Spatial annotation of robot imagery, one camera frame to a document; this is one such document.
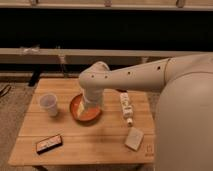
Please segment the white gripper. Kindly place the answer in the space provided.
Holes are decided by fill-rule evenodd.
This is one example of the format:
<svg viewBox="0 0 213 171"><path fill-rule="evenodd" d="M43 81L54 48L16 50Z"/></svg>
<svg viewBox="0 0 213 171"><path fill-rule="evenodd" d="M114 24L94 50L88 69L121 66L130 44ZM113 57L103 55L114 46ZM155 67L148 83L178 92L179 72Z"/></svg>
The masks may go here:
<svg viewBox="0 0 213 171"><path fill-rule="evenodd" d="M102 107L103 91L95 89L84 89L82 101L85 107Z"/></svg>

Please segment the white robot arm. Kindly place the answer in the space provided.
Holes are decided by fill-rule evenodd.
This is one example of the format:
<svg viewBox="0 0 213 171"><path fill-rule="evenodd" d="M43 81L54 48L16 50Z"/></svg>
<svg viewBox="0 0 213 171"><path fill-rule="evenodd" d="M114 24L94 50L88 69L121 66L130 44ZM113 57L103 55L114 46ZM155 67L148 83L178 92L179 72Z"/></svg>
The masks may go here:
<svg viewBox="0 0 213 171"><path fill-rule="evenodd" d="M155 91L155 171L213 171L213 53L111 70L96 62L79 75L85 107L106 89Z"/></svg>

